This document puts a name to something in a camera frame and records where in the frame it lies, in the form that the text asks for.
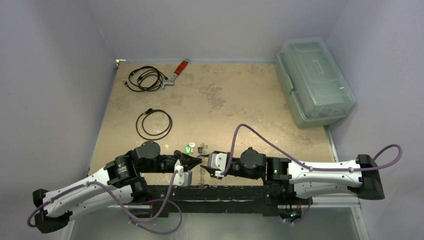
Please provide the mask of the small green key tag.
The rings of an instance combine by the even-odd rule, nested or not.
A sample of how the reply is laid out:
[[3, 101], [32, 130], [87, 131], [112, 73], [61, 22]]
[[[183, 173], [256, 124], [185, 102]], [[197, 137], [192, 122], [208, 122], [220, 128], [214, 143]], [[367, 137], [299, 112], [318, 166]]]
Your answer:
[[185, 154], [190, 155], [194, 152], [194, 148], [195, 148], [196, 144], [194, 142], [189, 142], [186, 146], [185, 146]]

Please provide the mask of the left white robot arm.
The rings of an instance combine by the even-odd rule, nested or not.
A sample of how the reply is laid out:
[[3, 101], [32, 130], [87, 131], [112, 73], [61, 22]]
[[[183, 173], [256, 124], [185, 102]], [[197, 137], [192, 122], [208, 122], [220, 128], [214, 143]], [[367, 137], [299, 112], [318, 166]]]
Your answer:
[[[161, 154], [157, 142], [145, 141], [69, 186], [51, 191], [42, 188], [35, 190], [32, 200], [36, 209], [29, 215], [26, 224], [43, 234], [52, 233], [87, 211], [112, 205], [120, 206], [135, 221], [137, 217], [127, 205], [150, 205], [161, 201], [158, 212], [146, 219], [150, 222], [162, 213], [174, 186], [188, 187], [191, 184], [191, 170], [201, 163], [201, 158], [179, 150], [171, 155]], [[171, 174], [165, 193], [155, 197], [143, 173]]]

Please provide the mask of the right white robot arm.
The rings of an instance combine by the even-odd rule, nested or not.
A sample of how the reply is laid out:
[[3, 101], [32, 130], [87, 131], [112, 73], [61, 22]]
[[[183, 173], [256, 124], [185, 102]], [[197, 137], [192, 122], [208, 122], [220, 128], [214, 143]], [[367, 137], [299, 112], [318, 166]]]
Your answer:
[[297, 163], [286, 157], [269, 157], [252, 147], [240, 157], [214, 151], [203, 166], [212, 178], [227, 175], [261, 179], [264, 185], [278, 185], [282, 200], [288, 204], [317, 195], [352, 194], [363, 200], [385, 198], [376, 162], [366, 154], [343, 162]]

